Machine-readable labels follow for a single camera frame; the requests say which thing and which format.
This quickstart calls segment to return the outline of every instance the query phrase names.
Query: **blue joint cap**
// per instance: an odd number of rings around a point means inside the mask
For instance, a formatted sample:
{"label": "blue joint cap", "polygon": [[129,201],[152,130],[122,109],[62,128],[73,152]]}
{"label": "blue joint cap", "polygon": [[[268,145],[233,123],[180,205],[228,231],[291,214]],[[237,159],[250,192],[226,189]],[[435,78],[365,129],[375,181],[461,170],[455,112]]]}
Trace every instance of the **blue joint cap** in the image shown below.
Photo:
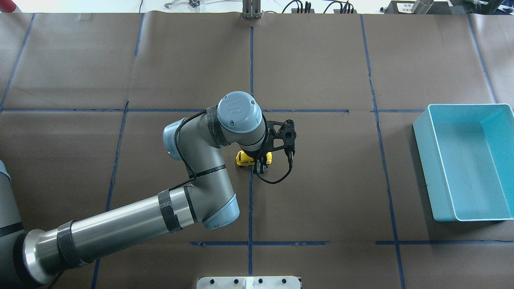
{"label": "blue joint cap", "polygon": [[0,174],[4,174],[7,176],[9,181],[11,181],[11,176],[7,173],[7,169],[4,166],[4,162],[0,160]]}
{"label": "blue joint cap", "polygon": [[239,217],[239,205],[234,194],[218,212],[204,221],[204,226],[211,230],[221,228],[234,222],[237,217]]}
{"label": "blue joint cap", "polygon": [[259,127],[262,111],[255,99],[246,92],[231,92],[219,101],[218,120],[227,130],[244,134]]}
{"label": "blue joint cap", "polygon": [[172,157],[175,160],[181,160],[180,155],[177,151],[177,146],[175,145],[175,131],[177,131],[177,127],[185,120],[186,118],[183,118],[181,120],[178,120],[172,124],[166,125],[164,128],[164,131],[162,132],[162,141],[164,142],[164,146],[168,150],[168,154],[170,157]]}

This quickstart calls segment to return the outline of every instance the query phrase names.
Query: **storage box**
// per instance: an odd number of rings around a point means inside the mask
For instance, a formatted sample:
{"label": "storage box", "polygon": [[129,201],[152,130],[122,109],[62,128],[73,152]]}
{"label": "storage box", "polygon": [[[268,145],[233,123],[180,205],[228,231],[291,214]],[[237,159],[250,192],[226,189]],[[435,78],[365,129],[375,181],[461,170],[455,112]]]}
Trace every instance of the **storage box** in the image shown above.
{"label": "storage box", "polygon": [[508,104],[431,104],[414,133],[436,221],[514,220]]}

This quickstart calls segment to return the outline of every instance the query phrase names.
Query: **light blue plastic container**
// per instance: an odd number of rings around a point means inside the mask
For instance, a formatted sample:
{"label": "light blue plastic container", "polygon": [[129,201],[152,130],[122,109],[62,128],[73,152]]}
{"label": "light blue plastic container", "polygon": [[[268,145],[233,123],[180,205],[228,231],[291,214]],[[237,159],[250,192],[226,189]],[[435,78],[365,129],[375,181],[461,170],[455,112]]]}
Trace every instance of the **light blue plastic container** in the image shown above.
{"label": "light blue plastic container", "polygon": [[514,220],[508,104],[431,104],[414,133],[436,221]]}

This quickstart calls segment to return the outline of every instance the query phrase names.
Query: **white label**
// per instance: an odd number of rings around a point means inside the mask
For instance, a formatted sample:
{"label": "white label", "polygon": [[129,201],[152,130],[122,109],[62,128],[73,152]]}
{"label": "white label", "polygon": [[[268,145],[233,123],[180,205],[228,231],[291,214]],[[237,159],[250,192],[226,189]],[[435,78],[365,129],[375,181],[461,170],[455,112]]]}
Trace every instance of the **white label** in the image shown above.
{"label": "white label", "polygon": [[410,3],[396,3],[396,6],[400,13],[412,13],[412,4]]}

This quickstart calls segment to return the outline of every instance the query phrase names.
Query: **red object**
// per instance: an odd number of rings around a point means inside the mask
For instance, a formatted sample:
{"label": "red object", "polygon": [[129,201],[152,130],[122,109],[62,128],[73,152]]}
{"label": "red object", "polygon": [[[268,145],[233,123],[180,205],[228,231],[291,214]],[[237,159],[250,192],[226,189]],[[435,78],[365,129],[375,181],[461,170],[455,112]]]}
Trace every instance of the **red object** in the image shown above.
{"label": "red object", "polygon": [[16,4],[12,0],[0,0],[0,11],[2,13],[11,13],[16,9]]}

